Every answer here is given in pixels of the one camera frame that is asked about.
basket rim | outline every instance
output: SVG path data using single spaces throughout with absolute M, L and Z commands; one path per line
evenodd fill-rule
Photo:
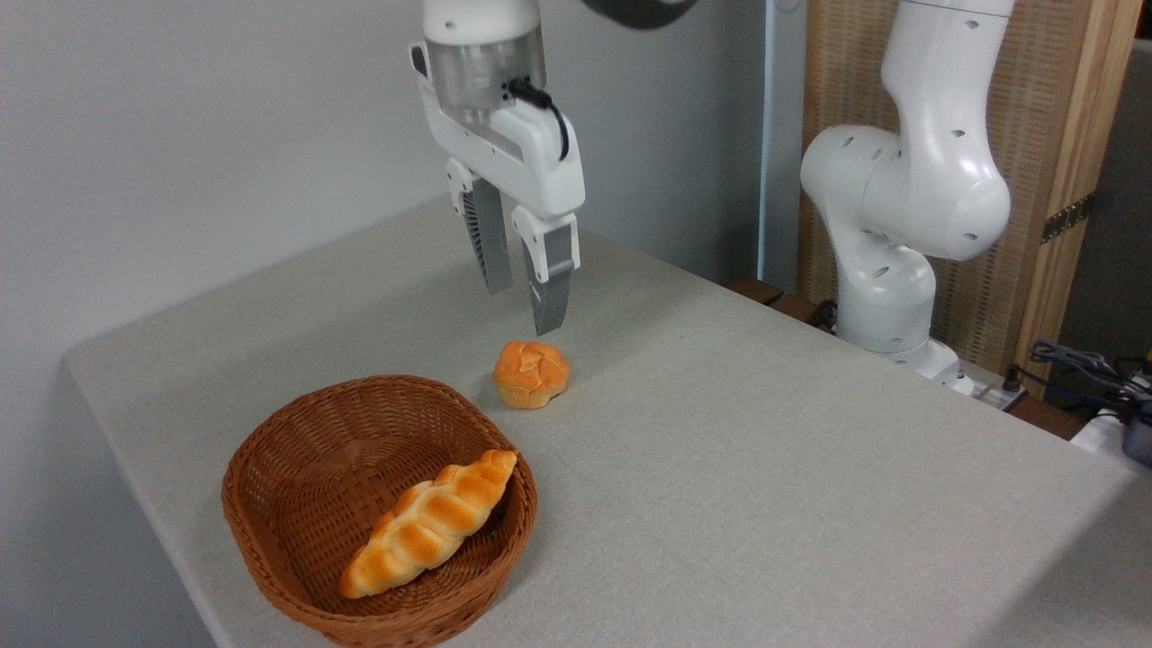
M 223 508 L 225 508 L 223 511 L 225 521 L 228 523 L 228 527 L 230 528 L 234 535 L 240 534 L 243 536 L 244 542 L 243 543 L 237 542 L 237 550 L 240 551 L 241 557 L 243 558 L 244 564 L 248 567 L 249 574 L 252 577 L 252 580 L 256 582 L 258 589 L 260 589 L 260 592 L 264 593 L 264 595 L 270 600 L 270 602 L 273 603 L 275 608 L 280 609 L 281 612 L 294 618 L 294 620 L 301 621 L 301 619 L 296 618 L 293 615 L 293 612 L 312 619 L 323 619 L 325 621 L 333 621 L 333 623 L 355 623 L 355 624 L 387 623 L 389 619 L 393 619 L 394 617 L 401 615 L 411 615 L 412 612 L 418 613 L 418 611 L 422 609 L 445 605 L 446 603 L 453 604 L 453 602 L 456 601 L 457 598 L 461 598 L 464 602 L 467 602 L 469 600 L 475 598 L 477 593 L 491 589 L 490 587 L 482 587 L 480 585 L 478 585 L 477 581 L 479 579 L 472 579 L 463 583 L 457 589 L 447 593 L 445 597 L 441 597 L 435 602 L 429 602 L 419 608 L 397 610 L 395 612 L 386 615 L 361 615 L 361 616 L 342 615 L 339 612 L 329 612 L 327 610 L 323 610 L 320 608 L 317 608 L 316 605 L 301 601 L 296 596 L 288 594 L 287 592 L 283 590 L 283 588 L 279 587 L 276 582 L 271 578 L 270 574 L 272 573 L 272 570 L 270 564 L 264 559 L 263 552 L 247 551 L 243 549 L 245 544 L 249 547 L 257 547 L 257 543 L 253 542 L 253 535 L 255 535 L 252 533 L 253 523 L 243 513 L 243 507 L 236 499 L 238 497 L 237 489 L 230 487 L 242 481 L 241 474 L 248 467 L 249 458 L 251 457 L 251 452 L 244 452 L 244 451 L 250 450 L 250 446 L 255 445 L 256 443 L 259 443 L 260 438 L 258 432 L 265 429 L 276 419 L 288 415 L 294 409 L 308 404 L 313 399 L 320 398 L 321 395 L 332 394 L 333 392 L 339 393 L 343 391 L 356 390 L 369 384 L 388 383 L 388 382 L 403 382 L 409 384 L 417 384 L 422 387 L 440 392 L 444 397 L 447 397 L 449 400 L 461 406 L 469 414 L 469 416 L 473 420 L 475 423 L 477 423 L 479 427 L 484 428 L 486 431 L 488 431 L 499 440 L 501 440 L 502 444 L 507 446 L 507 450 L 513 450 L 516 452 L 516 454 L 520 457 L 520 460 L 516 462 L 516 467 L 513 469 L 511 479 L 516 480 L 522 484 L 522 488 L 524 489 L 529 499 L 536 498 L 535 480 L 532 477 L 531 469 L 524 461 L 523 454 L 521 454 L 520 450 L 515 445 L 513 445 L 511 442 L 507 439 L 507 437 L 503 436 L 503 434 L 495 425 L 495 423 L 493 423 L 491 419 L 488 419 L 483 412 L 480 412 L 479 408 L 477 408 L 471 401 L 464 398 L 455 389 L 445 383 L 431 378 L 425 378 L 423 376 L 412 376 L 407 374 L 376 375 L 376 376 L 365 376 L 361 378 L 343 380 L 341 383 L 335 383 L 325 387 L 320 387 L 312 392 L 302 394 L 300 397 L 296 397 L 287 405 L 283 405 L 282 407 L 278 408 L 259 425 L 257 425 L 256 429 L 253 429 L 252 432 L 249 434 L 249 436 L 244 439 L 244 442 L 241 443 L 241 445 L 236 449 L 236 451 L 233 454 L 233 459 L 229 460 L 228 468 L 225 472 L 222 492 L 221 492 L 221 500 L 223 503 Z M 521 533 L 514 536 L 514 538 L 526 536 L 525 540 L 521 543 L 508 542 L 503 547 L 501 547 L 500 552 L 485 567 L 484 572 L 491 572 L 495 570 L 503 570 L 506 572 L 510 572 L 511 567 L 515 566 L 515 563 L 518 562 L 521 555 L 526 548 L 528 537 L 531 536 L 532 528 L 535 527 L 536 523 L 535 514 L 532 514 L 531 518 L 532 519 L 529 520 L 526 525 L 524 525 Z

bread roll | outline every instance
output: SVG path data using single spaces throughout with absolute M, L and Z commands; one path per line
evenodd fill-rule
M 447 466 L 434 481 L 406 490 L 344 568 L 340 594 L 380 594 L 442 565 L 484 526 L 515 466 L 515 452 L 490 450 L 475 464 Z
M 508 342 L 500 353 L 492 383 L 508 407 L 536 409 L 568 387 L 571 367 L 560 349 L 544 342 Z

metal hinge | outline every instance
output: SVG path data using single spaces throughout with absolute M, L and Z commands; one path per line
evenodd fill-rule
M 1077 223 L 1086 219 L 1092 213 L 1092 205 L 1096 203 L 1096 191 L 1084 196 L 1075 203 L 1049 216 L 1044 221 L 1044 236 L 1041 243 L 1047 243 L 1052 239 L 1071 229 Z

wicker basket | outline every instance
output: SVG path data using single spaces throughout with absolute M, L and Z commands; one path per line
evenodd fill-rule
M 288 617 L 341 646 L 432 646 L 495 601 L 528 544 L 537 495 L 523 457 L 488 521 L 412 582 L 346 600 L 340 574 L 400 493 L 448 464 L 515 450 L 452 387 L 376 376 L 297 398 L 240 446 L 223 511 L 248 571 Z

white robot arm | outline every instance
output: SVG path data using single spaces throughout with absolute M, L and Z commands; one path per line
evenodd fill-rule
M 1013 3 L 902 0 L 881 67 L 900 135 L 829 128 L 801 165 L 836 258 L 838 336 L 960 391 L 971 383 L 956 354 L 929 337 L 935 276 L 924 255 L 970 259 L 1008 223 L 985 106 Z
M 546 82 L 536 0 L 424 0 L 411 47 L 420 97 L 447 151 L 448 186 L 488 291 L 511 285 L 501 194 L 529 266 L 537 334 L 563 322 L 579 268 L 575 211 L 584 203 L 579 144 Z

